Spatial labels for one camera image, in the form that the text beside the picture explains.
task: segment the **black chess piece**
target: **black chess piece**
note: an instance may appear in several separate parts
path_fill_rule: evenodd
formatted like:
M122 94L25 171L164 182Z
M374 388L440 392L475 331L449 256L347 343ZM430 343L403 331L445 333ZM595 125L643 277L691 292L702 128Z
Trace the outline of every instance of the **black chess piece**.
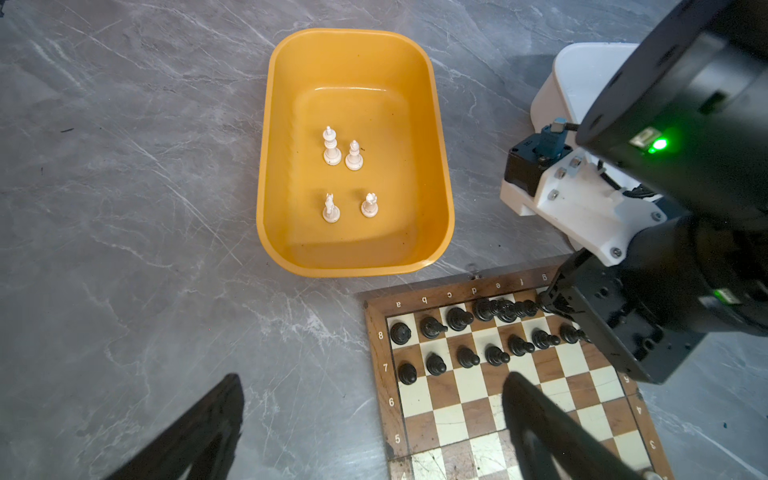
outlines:
M526 353L533 353L534 350L536 350L536 347L533 345L533 343L526 342L524 339L517 335L510 335L509 341L507 341L507 345L509 346L509 351L514 353L516 356L523 356Z
M515 302L515 313L520 318L524 316L533 316L538 312L538 305L533 300L523 300L522 302Z
M448 331L448 327L440 323L434 316L426 317L419 327L422 329L422 335L428 339L436 339L441 333Z
M500 366L502 363L509 363L509 354L496 345L491 345L485 349L485 359L493 366Z
M589 342L587 334L582 329L576 329L570 323L560 325L560 337L568 343L578 343L579 340Z
M397 322L389 329L389 338L398 345L405 345L411 339L411 329L403 322Z
M475 302L475 305L472 307L472 312L475 313L475 316L478 320L481 322L490 322L493 320L493 309L494 309L494 302L496 300L488 300L487 298L481 298L480 300Z
M554 335L546 333L544 330L533 332L533 344L539 349L546 350L551 346L560 345L560 339Z
M467 328L467 325L472 323L472 320L475 319L475 316L472 315L470 312L467 312L465 310L462 310L458 308L457 306L451 308L448 311L448 315L446 315L448 326L450 326L452 329L454 329L457 332L461 332L463 329Z
M406 385L416 383L416 377L416 367L410 363L403 363L400 368L397 369L397 378Z
M437 353L430 353L425 362L427 370L434 376L442 375L448 369Z
M480 357L475 355L469 348L463 346L456 352L458 362L466 369L471 369L475 365L480 365Z

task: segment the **wooden chessboard frame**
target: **wooden chessboard frame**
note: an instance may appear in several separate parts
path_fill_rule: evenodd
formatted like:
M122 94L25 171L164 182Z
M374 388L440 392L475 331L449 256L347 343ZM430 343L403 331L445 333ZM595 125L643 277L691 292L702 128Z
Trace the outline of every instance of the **wooden chessboard frame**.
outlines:
M386 458L390 468L393 460L409 457L411 452L407 445L406 425L400 403L387 318L548 286L558 268L559 265L533 268L426 290L399 293L364 302ZM667 456L661 447L653 420L647 414L647 407L637 389L637 383L623 373L618 375L633 410L638 430L646 443L654 471L666 480L673 480Z

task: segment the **orange plastic tub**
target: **orange plastic tub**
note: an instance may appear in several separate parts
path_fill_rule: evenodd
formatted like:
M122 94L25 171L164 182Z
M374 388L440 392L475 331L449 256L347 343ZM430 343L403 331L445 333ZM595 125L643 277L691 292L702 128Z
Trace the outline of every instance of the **orange plastic tub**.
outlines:
M351 171L323 160L330 125ZM367 218L368 192L379 213ZM323 219L326 194L341 210ZM283 268L303 276L410 273L451 241L453 198L435 75L412 40L387 31L317 28L275 48L266 104L257 203L259 238Z

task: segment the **gray marble surface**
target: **gray marble surface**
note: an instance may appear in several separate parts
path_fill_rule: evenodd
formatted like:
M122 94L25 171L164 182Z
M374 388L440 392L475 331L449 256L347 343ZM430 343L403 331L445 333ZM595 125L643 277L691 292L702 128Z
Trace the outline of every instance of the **gray marble surface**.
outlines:
M569 253L498 199L554 55L640 41L670 0L9 0L0 19L0 472L101 478L227 372L231 478L385 478L362 298ZM443 258L310 280L254 222L266 70L309 27L432 57L455 196ZM643 388L679 479L768 478L766 341L711 336Z

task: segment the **white chess piece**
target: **white chess piece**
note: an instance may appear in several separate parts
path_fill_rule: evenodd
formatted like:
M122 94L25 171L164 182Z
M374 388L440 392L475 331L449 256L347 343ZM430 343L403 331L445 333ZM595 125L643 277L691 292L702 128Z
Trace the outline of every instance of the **white chess piece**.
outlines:
M336 148L336 132L330 126L326 127L326 130L323 132L323 140L325 140L326 144L323 158L326 159L328 165L338 165L341 161L341 150Z
M376 194L367 194L366 201L362 202L362 205L360 205L362 214L368 218L375 217L379 212L379 204L377 201L378 198L376 197Z
M323 208L323 218L328 223L336 223L341 217L341 210L333 204L333 194L326 195L326 207Z
M360 170L362 168L362 155L360 154L360 144L353 140L349 144L349 155L346 156L346 166L350 170Z

